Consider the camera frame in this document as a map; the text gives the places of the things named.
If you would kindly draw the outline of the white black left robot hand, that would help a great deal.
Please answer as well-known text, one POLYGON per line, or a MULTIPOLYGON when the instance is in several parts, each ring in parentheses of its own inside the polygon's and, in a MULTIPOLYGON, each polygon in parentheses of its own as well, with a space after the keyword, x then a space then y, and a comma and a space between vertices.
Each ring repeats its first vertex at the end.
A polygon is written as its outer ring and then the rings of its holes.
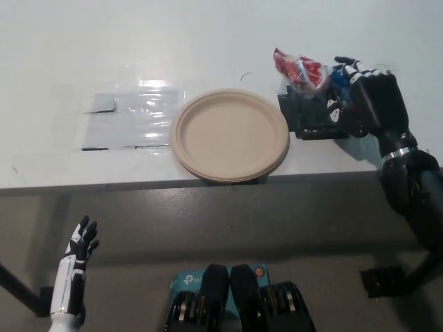
POLYGON ((97 223, 88 216, 75 227, 58 266, 50 314, 81 314, 87 262, 99 245, 97 234, 97 223))

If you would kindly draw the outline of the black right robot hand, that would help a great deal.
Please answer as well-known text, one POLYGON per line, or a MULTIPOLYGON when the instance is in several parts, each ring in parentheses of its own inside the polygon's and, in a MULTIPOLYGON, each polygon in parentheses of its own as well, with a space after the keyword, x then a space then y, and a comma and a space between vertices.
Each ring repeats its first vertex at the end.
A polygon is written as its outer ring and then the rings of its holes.
POLYGON ((332 124, 355 138, 374 136, 382 158, 416 149, 396 77, 351 57, 334 60, 333 92, 327 101, 332 124))

